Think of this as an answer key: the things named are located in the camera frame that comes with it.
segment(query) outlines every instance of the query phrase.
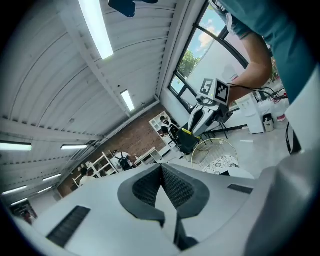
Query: sky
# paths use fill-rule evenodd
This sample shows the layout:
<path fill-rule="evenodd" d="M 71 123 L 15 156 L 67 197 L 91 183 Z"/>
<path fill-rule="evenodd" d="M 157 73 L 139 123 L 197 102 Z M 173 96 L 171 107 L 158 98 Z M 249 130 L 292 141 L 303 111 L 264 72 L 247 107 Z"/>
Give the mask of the sky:
<path fill-rule="evenodd" d="M 211 9 L 207 9 L 200 21 L 200 26 L 212 32 L 215 36 L 218 36 L 220 32 L 225 27 L 225 22 L 220 18 L 220 16 Z M 193 53 L 195 58 L 201 58 L 206 51 L 208 50 L 213 39 L 197 29 L 194 33 L 194 36 L 190 42 L 188 50 Z M 178 83 L 178 78 L 174 78 L 171 86 L 177 91 L 180 92 L 184 84 L 181 82 Z"/>

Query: white cabinet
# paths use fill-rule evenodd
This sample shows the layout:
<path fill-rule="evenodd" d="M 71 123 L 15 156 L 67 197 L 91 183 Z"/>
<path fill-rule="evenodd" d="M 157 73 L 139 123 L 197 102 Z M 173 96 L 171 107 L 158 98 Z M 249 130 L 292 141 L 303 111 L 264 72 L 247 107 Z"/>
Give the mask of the white cabinet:
<path fill-rule="evenodd" d="M 160 121 L 160 117 L 166 117 L 166 118 L 170 118 L 167 113 L 165 111 L 163 111 L 161 114 L 157 115 L 154 119 L 150 120 L 149 123 L 152 126 L 152 128 L 156 131 L 156 133 L 161 137 L 161 139 L 164 141 L 164 143 L 166 144 L 166 147 L 163 148 L 162 150 L 160 150 L 160 155 L 163 156 L 163 154 L 165 154 L 166 152 L 168 152 L 171 148 L 174 148 L 176 146 L 176 144 L 171 140 L 169 135 L 163 135 L 161 133 L 161 126 L 162 126 L 162 122 Z"/>

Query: teal shirt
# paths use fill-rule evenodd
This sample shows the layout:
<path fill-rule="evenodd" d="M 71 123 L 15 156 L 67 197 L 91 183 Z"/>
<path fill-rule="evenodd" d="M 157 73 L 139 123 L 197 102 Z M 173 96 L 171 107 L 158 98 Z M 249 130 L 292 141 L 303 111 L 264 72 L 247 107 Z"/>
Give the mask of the teal shirt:
<path fill-rule="evenodd" d="M 296 24 L 271 0 L 219 2 L 232 14 L 232 30 L 240 39 L 255 32 L 270 45 L 280 78 L 292 103 L 308 82 L 317 63 Z"/>

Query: brick wall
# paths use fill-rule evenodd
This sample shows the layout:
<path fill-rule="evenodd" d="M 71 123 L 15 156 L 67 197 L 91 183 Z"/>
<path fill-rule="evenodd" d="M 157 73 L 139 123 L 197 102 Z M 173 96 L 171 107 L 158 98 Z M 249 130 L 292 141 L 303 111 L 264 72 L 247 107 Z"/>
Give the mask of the brick wall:
<path fill-rule="evenodd" d="M 127 152 L 131 156 L 137 157 L 142 156 L 152 147 L 155 147 L 160 151 L 166 144 L 151 127 L 149 121 L 163 111 L 166 111 L 166 109 L 161 104 L 154 106 L 102 144 L 92 155 L 85 159 L 83 163 L 86 163 L 87 161 L 95 162 L 101 157 L 102 152 L 107 153 L 109 150 L 111 152 L 119 150 L 120 152 Z M 79 174 L 80 172 L 75 169 L 73 174 L 69 175 L 58 187 L 58 191 L 62 197 L 65 197 L 72 192 L 70 189 L 74 184 L 72 178 L 75 179 Z"/>

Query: black mesh panel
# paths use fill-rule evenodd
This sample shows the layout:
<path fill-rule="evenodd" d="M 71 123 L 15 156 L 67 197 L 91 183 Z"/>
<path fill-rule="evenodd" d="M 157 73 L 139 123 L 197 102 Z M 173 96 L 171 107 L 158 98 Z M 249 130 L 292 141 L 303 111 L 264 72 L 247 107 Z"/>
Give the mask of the black mesh panel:
<path fill-rule="evenodd" d="M 142 177 L 133 185 L 133 194 L 142 202 L 155 207 L 156 198 L 161 186 L 160 172 L 153 171 Z"/>
<path fill-rule="evenodd" d="M 175 208 L 182 206 L 195 193 L 193 186 L 173 172 L 162 169 L 162 186 Z"/>

